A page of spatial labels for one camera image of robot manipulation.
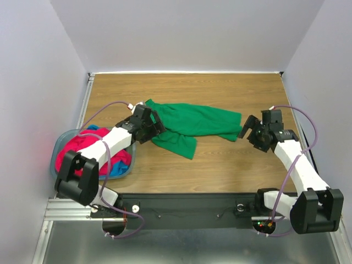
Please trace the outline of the green t shirt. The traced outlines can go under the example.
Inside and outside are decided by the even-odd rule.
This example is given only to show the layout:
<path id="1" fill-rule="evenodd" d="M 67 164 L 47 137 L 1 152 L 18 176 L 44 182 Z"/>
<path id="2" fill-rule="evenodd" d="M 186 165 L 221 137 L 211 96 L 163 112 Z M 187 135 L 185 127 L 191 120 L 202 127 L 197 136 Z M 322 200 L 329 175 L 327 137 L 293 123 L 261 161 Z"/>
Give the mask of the green t shirt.
<path id="1" fill-rule="evenodd" d="M 235 142 L 242 130 L 242 114 L 225 109 L 187 103 L 145 104 L 157 112 L 166 131 L 152 142 L 167 151 L 189 160 L 194 158 L 197 137 L 219 136 Z"/>

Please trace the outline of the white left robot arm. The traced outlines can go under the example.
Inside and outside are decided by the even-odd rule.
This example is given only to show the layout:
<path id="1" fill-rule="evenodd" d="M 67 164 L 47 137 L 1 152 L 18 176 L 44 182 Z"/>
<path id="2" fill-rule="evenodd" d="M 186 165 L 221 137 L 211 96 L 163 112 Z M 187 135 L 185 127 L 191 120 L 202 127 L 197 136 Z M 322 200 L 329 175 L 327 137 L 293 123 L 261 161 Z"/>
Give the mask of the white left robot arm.
<path id="1" fill-rule="evenodd" d="M 111 158 L 119 151 L 133 145 L 143 144 L 166 131 L 156 110 L 144 105 L 130 105 L 132 115 L 117 123 L 108 134 L 97 139 L 92 145 L 78 151 L 70 150 L 64 157 L 58 171 L 54 189 L 60 195 L 82 206 L 103 206 L 111 217 L 120 213 L 137 216 L 122 209 L 119 194 L 99 184 L 99 170 L 104 164 L 111 168 Z"/>

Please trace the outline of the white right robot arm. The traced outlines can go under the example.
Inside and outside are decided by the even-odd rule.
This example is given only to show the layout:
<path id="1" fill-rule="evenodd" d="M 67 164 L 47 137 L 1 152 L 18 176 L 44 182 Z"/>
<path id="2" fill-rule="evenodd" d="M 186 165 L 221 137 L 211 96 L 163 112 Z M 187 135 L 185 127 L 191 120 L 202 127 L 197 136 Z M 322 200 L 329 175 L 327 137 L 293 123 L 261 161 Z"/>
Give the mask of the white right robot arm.
<path id="1" fill-rule="evenodd" d="M 262 111 L 262 118 L 248 116 L 239 138 L 246 137 L 254 148 L 272 150 L 287 170 L 285 179 L 291 179 L 296 196 L 284 194 L 283 189 L 259 189 L 253 201 L 256 213 L 271 211 L 266 223 L 254 224 L 258 232 L 270 236 L 276 214 L 287 218 L 298 234 L 335 232 L 339 228 L 344 196 L 332 189 L 315 171 L 306 157 L 293 130 L 285 129 L 280 106 Z"/>

